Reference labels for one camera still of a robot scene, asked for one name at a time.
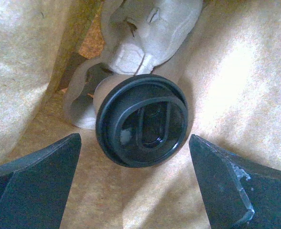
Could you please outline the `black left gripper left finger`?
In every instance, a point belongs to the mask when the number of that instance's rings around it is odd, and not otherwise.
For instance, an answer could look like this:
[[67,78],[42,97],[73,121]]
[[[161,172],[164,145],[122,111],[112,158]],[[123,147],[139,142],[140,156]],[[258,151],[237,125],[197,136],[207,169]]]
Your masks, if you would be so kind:
[[58,229],[81,150],[74,133],[0,166],[0,229]]

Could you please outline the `brown paper coffee cup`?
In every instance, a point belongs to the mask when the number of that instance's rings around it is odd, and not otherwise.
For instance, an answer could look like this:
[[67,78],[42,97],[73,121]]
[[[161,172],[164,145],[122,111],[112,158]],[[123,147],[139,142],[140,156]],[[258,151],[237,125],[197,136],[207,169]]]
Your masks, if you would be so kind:
[[105,79],[103,79],[95,89],[93,97],[93,105],[95,109],[95,114],[98,114],[98,111],[105,100],[106,96],[121,82],[131,78],[132,75],[124,74],[113,74]]

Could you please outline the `black coffee cup lid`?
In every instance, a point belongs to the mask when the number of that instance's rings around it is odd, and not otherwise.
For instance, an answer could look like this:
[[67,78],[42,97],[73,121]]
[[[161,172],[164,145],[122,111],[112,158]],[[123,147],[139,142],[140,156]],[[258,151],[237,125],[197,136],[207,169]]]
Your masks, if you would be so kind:
[[105,155],[131,168],[151,167],[172,157],[188,127],[188,103],[172,81],[154,74],[116,85],[97,114],[96,136]]

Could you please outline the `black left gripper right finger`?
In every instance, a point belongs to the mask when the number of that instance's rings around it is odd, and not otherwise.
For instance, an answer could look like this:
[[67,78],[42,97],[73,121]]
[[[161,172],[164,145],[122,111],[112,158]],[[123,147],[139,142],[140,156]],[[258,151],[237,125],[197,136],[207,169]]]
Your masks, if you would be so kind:
[[189,148],[213,229],[281,229],[281,171],[191,135]]

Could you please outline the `brown and green paper bag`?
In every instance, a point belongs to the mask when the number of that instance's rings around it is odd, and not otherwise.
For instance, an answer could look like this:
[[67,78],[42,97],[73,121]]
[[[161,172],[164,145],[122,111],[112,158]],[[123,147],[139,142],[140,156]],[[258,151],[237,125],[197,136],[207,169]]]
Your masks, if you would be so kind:
[[[207,229],[189,146],[150,168],[105,157],[67,122],[59,83],[98,0],[0,0],[0,165],[71,134],[82,149],[63,229]],[[281,170],[281,0],[206,0],[177,54],[154,70],[185,93],[191,132]]]

